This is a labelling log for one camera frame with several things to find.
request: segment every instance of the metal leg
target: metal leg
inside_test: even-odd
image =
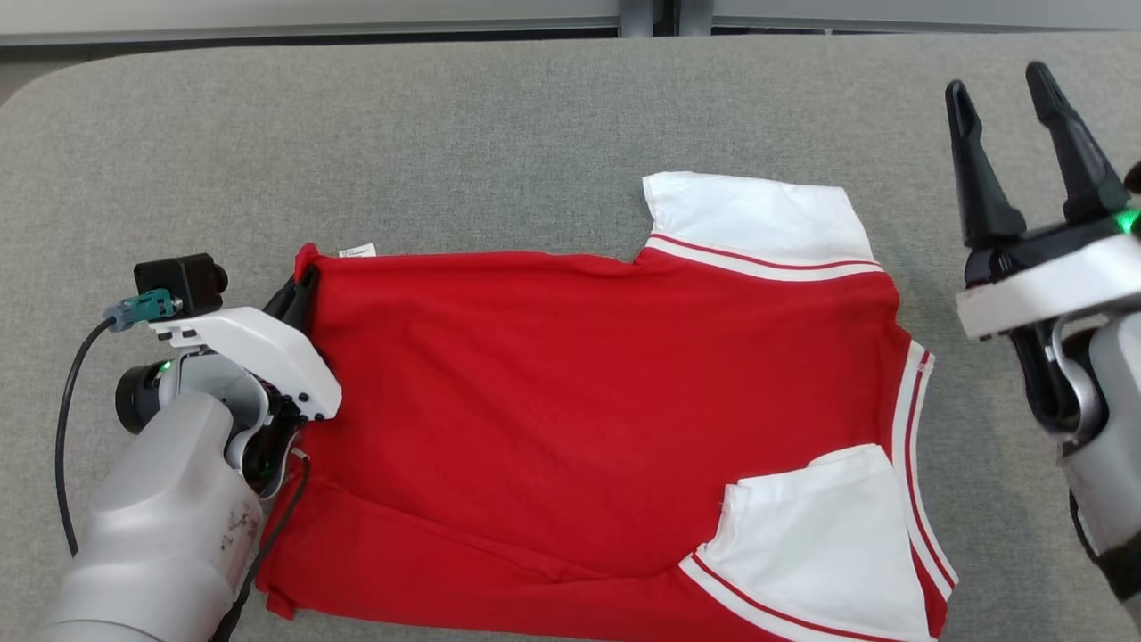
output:
[[[713,0],[678,0],[678,35],[709,35],[713,31]]]
[[[622,0],[622,38],[650,38],[654,35],[654,0]]]

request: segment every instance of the white wall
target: white wall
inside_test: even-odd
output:
[[[0,0],[0,44],[175,35],[616,26],[620,0]]]
[[[714,0],[713,15],[720,25],[768,19],[1128,30],[1141,29],[1141,0]]]

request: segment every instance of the green indicator light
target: green indicator light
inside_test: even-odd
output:
[[[1116,216],[1117,226],[1122,229],[1123,234],[1132,234],[1133,225],[1141,218],[1141,209],[1127,209]]]

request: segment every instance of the red stripe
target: red stripe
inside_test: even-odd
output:
[[[689,247],[691,250],[699,250],[710,253],[717,253],[721,255],[727,255],[729,258],[736,258],[739,260],[747,260],[748,262],[755,262],[758,265],[763,265],[766,267],[775,267],[777,269],[827,269],[828,267],[840,267],[843,265],[874,265],[880,267],[880,263],[874,260],[837,260],[835,262],[825,262],[823,265],[784,265],[782,262],[769,262],[767,260],[761,260],[759,258],[753,258],[751,255],[744,255],[739,253],[734,253],[730,251],[718,250],[713,247],[706,247],[702,245],[695,245],[694,243],[687,243],[685,241],[679,241],[677,238],[671,238],[662,234],[650,234],[650,238],[662,238],[663,241],[671,242],[675,245],[681,245],[683,247]]]
[[[928,552],[931,554],[931,559],[934,560],[934,566],[942,574],[942,577],[947,580],[947,584],[952,588],[955,587],[955,580],[950,578],[950,574],[944,568],[942,561],[939,560],[939,555],[934,552],[934,546],[931,546],[931,537],[928,535],[925,528],[923,528],[923,517],[920,514],[920,506],[915,499],[915,489],[919,488],[915,485],[915,462],[912,461],[912,438],[914,437],[915,428],[915,411],[920,403],[920,384],[923,381],[923,371],[926,366],[928,360],[931,358],[931,353],[924,351],[923,359],[920,360],[920,367],[915,373],[915,387],[912,389],[912,408],[907,413],[907,433],[904,436],[904,461],[906,462],[907,471],[907,496],[912,501],[912,511],[915,513],[915,526],[919,528],[920,536],[923,538],[923,544],[928,547]]]
[[[794,617],[792,617],[790,615],[782,613],[780,611],[777,611],[777,610],[774,610],[774,609],[771,609],[769,607],[766,607],[764,604],[761,604],[756,600],[753,600],[748,595],[745,595],[744,593],[742,593],[739,590],[737,590],[736,586],[729,584],[728,582],[725,580],[725,578],[722,578],[721,576],[717,575],[713,571],[713,569],[706,567],[705,562],[703,562],[702,559],[698,558],[696,554],[691,555],[691,558],[693,558],[694,562],[696,562],[697,566],[703,571],[705,571],[713,579],[718,580],[721,584],[721,586],[725,586],[726,588],[728,588],[729,591],[731,591],[734,593],[734,595],[736,595],[737,598],[741,598],[742,600],[744,600],[745,602],[747,602],[748,606],[753,607],[754,609],[756,609],[759,611],[764,611],[766,613],[769,613],[772,617],[780,618],[780,619],[783,619],[785,621],[790,621],[790,623],[795,624],[798,626],[803,626],[804,628],[810,628],[812,631],[818,631],[820,633],[827,633],[830,635],[839,635],[840,637],[848,637],[850,640],[864,640],[866,642],[899,642],[898,640],[892,639],[892,637],[877,637],[875,635],[865,635],[863,633],[852,633],[850,631],[841,631],[839,628],[832,628],[832,627],[828,627],[828,626],[822,626],[819,624],[814,624],[814,623],[810,623],[810,621],[804,621],[804,620],[802,620],[800,618],[794,618]]]

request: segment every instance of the teal connector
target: teal connector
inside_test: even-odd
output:
[[[137,296],[124,298],[103,311],[104,318],[113,318],[112,333],[129,331],[139,320],[169,318],[181,309],[183,301],[170,295],[164,289],[151,290]]]

